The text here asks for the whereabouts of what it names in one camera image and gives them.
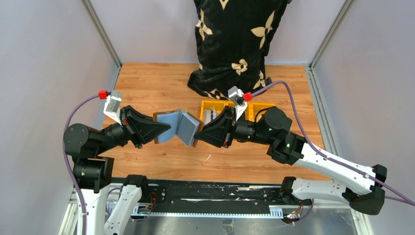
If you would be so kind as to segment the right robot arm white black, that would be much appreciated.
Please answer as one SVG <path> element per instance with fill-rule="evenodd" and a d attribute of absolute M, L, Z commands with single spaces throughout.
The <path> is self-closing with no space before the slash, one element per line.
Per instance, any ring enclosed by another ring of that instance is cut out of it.
<path fill-rule="evenodd" d="M 327 177 L 326 181 L 285 177 L 278 195 L 285 204 L 320 199 L 348 204 L 364 214 L 379 214 L 385 202 L 382 184 L 387 169 L 379 164 L 355 164 L 328 153 L 291 132 L 291 124 L 292 120 L 275 106 L 266 109 L 257 122 L 236 119 L 236 110 L 227 106 L 194 137 L 225 148 L 234 140 L 264 144 L 274 161 L 308 168 Z"/>

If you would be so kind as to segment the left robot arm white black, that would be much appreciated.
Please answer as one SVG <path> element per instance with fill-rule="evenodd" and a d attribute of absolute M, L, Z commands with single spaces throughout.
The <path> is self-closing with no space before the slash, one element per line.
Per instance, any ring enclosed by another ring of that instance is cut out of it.
<path fill-rule="evenodd" d="M 69 172 L 75 179 L 79 208 L 79 232 L 83 235 L 122 235 L 137 202 L 150 196 L 146 176 L 128 175 L 115 208 L 106 218 L 107 198 L 112 182 L 114 158 L 102 154 L 131 142 L 141 149 L 169 130 L 169 124 L 154 121 L 131 106 L 123 107 L 120 122 L 96 130 L 81 123 L 69 126 L 63 135 L 64 153 L 74 160 Z"/>

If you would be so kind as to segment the brown leather card holder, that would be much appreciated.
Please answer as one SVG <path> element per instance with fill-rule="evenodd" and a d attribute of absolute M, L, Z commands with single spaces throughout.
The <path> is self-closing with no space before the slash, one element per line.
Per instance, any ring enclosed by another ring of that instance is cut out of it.
<path fill-rule="evenodd" d="M 194 136 L 204 126 L 204 123 L 199 118 L 184 110 L 154 113 L 153 120 L 170 125 L 170 129 L 154 139 L 155 144 L 168 142 L 176 136 L 186 146 L 196 147 L 198 141 Z"/>

